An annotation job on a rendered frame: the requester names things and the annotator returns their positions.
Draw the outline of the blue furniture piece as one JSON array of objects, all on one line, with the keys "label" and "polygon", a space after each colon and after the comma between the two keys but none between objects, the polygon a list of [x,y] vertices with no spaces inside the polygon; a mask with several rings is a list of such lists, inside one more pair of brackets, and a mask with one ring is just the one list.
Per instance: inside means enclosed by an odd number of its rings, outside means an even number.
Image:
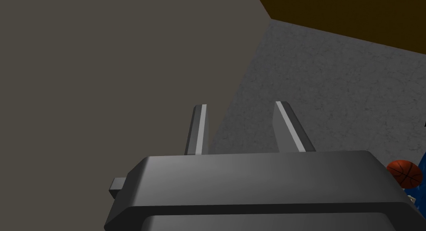
[{"label": "blue furniture piece", "polygon": [[422,156],[418,166],[423,174],[421,184],[414,189],[405,189],[404,191],[407,195],[416,199],[414,206],[417,209],[421,209],[426,207],[426,152]]}]

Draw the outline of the orange basketball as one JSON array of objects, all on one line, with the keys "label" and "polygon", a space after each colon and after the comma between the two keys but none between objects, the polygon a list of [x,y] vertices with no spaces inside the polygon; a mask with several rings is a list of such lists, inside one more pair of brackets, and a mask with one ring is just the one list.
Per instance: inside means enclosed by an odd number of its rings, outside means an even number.
[{"label": "orange basketball", "polygon": [[422,170],[407,160],[395,160],[386,169],[403,189],[414,189],[423,181]]}]

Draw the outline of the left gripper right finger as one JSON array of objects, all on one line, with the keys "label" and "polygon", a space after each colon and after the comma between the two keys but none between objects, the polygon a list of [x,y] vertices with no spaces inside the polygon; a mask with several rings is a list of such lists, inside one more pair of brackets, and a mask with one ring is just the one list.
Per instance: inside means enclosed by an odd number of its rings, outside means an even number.
[{"label": "left gripper right finger", "polygon": [[288,102],[275,102],[272,126],[279,152],[316,151]]}]

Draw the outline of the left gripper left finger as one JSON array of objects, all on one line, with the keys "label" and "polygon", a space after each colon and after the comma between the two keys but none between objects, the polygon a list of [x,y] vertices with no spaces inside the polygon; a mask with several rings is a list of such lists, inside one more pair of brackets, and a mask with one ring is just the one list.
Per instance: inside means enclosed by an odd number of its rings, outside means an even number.
[{"label": "left gripper left finger", "polygon": [[208,154],[209,118],[207,104],[196,105],[193,109],[184,155]]}]

